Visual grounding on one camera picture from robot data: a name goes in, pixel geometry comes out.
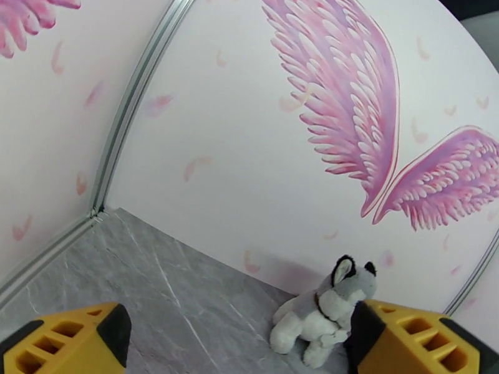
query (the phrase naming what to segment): plush husky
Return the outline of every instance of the plush husky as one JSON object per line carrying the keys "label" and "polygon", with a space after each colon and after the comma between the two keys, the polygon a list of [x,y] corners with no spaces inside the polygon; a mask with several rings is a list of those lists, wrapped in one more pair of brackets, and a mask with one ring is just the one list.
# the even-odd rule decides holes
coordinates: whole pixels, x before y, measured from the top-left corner
{"label": "plush husky", "polygon": [[287,354],[301,337],[310,342],[303,362],[313,368],[321,367],[334,346],[348,338],[357,302],[374,295],[375,277],[372,262],[357,267],[352,257],[341,257],[318,289],[287,301],[274,314],[272,349]]}

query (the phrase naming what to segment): marble tile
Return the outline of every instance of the marble tile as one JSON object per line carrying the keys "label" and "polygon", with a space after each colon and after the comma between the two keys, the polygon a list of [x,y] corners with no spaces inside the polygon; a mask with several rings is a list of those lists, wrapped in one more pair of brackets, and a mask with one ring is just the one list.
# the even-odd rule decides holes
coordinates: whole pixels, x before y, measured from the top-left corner
{"label": "marble tile", "polygon": [[250,278],[123,210],[106,217],[0,310],[0,338],[37,315],[101,302],[132,318],[127,373],[344,374],[342,348],[319,370],[268,346],[290,295]]}

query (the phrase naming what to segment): pink feather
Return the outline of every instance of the pink feather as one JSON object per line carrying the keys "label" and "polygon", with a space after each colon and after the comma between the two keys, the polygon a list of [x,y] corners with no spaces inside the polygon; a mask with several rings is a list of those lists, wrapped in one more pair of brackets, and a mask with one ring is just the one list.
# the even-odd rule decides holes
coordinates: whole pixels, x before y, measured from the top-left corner
{"label": "pink feather", "polygon": [[475,126],[456,129],[408,164],[381,199],[377,224],[402,210],[414,230],[458,221],[499,197],[498,142]]}
{"label": "pink feather", "polygon": [[26,34],[36,35],[41,28],[52,28],[56,24],[54,6],[78,9],[81,3],[80,0],[0,0],[0,55],[5,58],[14,55],[7,32],[17,48],[24,51]]}
{"label": "pink feather", "polygon": [[399,139],[399,80],[390,45],[356,0],[263,0],[276,29],[272,45],[298,90],[309,141],[366,191],[364,217],[393,178]]}

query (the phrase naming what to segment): black ear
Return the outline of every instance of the black ear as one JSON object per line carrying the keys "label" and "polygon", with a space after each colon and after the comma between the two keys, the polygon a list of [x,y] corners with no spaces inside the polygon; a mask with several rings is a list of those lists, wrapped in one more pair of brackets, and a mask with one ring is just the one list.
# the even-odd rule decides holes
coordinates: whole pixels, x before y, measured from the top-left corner
{"label": "black ear", "polygon": [[369,261],[364,268],[369,271],[373,276],[376,276],[376,268],[374,267],[374,264]]}
{"label": "black ear", "polygon": [[331,284],[334,286],[345,278],[353,277],[356,272],[354,259],[345,254],[336,262],[336,266],[331,273]]}

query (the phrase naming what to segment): gray and white plush toy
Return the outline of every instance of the gray and white plush toy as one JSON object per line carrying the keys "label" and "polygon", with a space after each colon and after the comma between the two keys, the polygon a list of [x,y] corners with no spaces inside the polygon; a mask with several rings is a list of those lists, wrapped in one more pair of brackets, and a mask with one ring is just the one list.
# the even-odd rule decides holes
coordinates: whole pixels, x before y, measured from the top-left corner
{"label": "gray and white plush toy", "polygon": [[375,277],[372,262],[357,267],[352,257],[341,257],[318,289],[287,301],[274,314],[272,349],[287,354],[300,337],[310,342],[303,356],[305,365],[321,367],[334,346],[348,338],[356,304],[374,295]]}

